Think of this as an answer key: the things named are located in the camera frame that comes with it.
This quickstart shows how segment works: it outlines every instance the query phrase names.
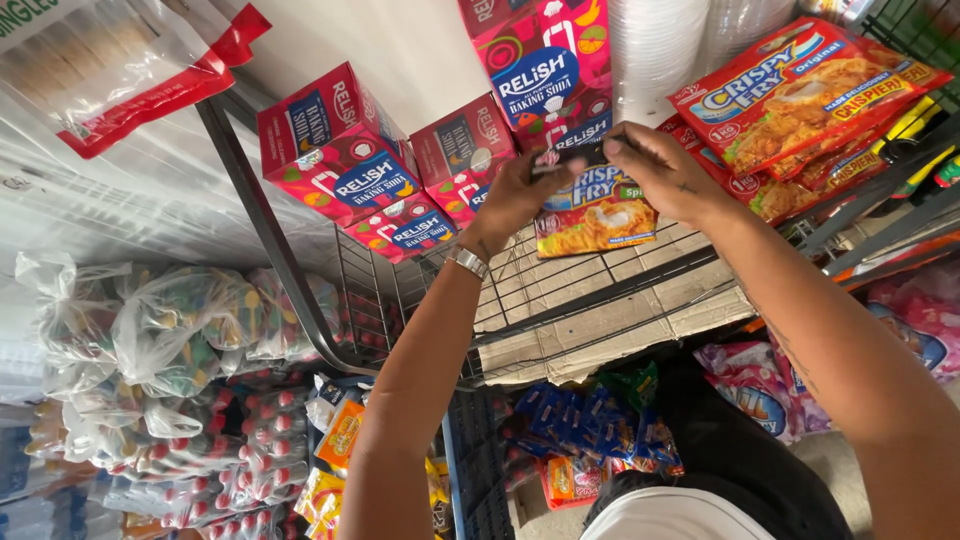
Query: cardboard sheet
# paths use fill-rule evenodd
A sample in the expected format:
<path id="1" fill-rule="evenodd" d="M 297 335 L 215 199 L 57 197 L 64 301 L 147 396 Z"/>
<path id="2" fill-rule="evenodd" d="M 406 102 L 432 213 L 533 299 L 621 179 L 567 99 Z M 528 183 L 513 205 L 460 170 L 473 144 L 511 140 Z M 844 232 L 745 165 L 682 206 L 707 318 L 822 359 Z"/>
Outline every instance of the cardboard sheet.
<path id="1" fill-rule="evenodd" d="M 661 220 L 657 242 L 603 256 L 540 261 L 531 236 L 521 232 L 518 237 L 525 241 L 494 258 L 493 281 L 481 293 L 475 331 L 501 330 L 708 245 L 702 234 Z M 684 308 L 694 301 L 697 304 Z M 610 360 L 754 313 L 730 269 L 717 260 L 604 306 L 486 345 L 479 352 L 488 384 L 544 378 L 555 383 L 580 381 Z M 611 333 L 615 335 L 595 342 Z"/>

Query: wristwatch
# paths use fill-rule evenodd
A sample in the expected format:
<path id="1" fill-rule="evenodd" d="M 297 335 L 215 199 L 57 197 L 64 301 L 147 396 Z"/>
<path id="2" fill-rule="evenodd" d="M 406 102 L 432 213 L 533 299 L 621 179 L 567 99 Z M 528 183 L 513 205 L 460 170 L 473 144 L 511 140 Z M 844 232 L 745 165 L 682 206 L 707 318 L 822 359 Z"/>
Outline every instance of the wristwatch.
<path id="1" fill-rule="evenodd" d="M 463 266 L 470 272 L 480 278 L 480 281 L 483 282 L 487 279 L 487 276 L 490 275 L 490 265 L 480 260 L 480 257 L 475 255 L 468 249 L 462 248 L 460 246 L 455 246 L 450 253 L 446 256 L 447 260 L 453 260 L 457 264 Z"/>

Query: white shirt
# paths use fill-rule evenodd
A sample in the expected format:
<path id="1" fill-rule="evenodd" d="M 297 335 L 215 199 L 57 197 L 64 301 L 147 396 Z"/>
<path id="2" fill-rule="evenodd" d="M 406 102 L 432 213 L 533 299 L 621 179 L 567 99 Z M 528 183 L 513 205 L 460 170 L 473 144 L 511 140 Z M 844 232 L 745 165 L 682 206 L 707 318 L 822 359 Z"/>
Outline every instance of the white shirt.
<path id="1" fill-rule="evenodd" d="M 580 540 L 776 540 L 732 503 L 707 491 L 648 487 L 604 508 Z"/>

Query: concrete floor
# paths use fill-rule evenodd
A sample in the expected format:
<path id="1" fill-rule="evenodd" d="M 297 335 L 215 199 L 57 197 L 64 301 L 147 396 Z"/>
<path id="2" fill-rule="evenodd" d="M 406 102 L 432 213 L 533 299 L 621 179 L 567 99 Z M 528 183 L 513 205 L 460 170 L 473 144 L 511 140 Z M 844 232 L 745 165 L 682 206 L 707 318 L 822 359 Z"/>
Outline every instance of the concrete floor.
<path id="1" fill-rule="evenodd" d="M 947 390 L 953 402 L 960 406 L 960 380 L 955 380 Z M 833 431 L 809 435 L 792 445 L 790 450 L 824 479 L 858 540 L 871 540 L 872 518 L 863 478 L 853 449 L 843 434 Z M 587 506 L 550 512 L 546 510 L 543 490 L 538 483 L 528 483 L 521 489 L 526 515 L 538 517 L 532 517 L 516 531 L 517 540 L 576 540 L 580 537 Z"/>

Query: hand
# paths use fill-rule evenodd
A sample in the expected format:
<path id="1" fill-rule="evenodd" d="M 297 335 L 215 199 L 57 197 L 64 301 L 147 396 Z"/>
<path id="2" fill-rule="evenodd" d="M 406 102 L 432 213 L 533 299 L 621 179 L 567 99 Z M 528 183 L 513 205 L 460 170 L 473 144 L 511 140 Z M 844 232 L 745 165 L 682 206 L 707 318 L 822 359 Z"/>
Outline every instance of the hand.
<path id="1" fill-rule="evenodd" d="M 584 172 L 586 162 L 572 160 L 530 185 L 530 166 L 534 155 L 507 161 L 490 186 L 487 200 L 460 234 L 457 244 L 489 263 L 503 251 L 507 240 L 537 215 L 547 197 L 573 184 Z"/>
<path id="2" fill-rule="evenodd" d="M 643 189 L 643 196 L 665 217 L 702 231 L 717 216 L 745 207 L 720 187 L 674 138 L 650 128 L 621 122 L 607 134 L 625 135 L 636 150 L 607 138 L 604 154 Z"/>

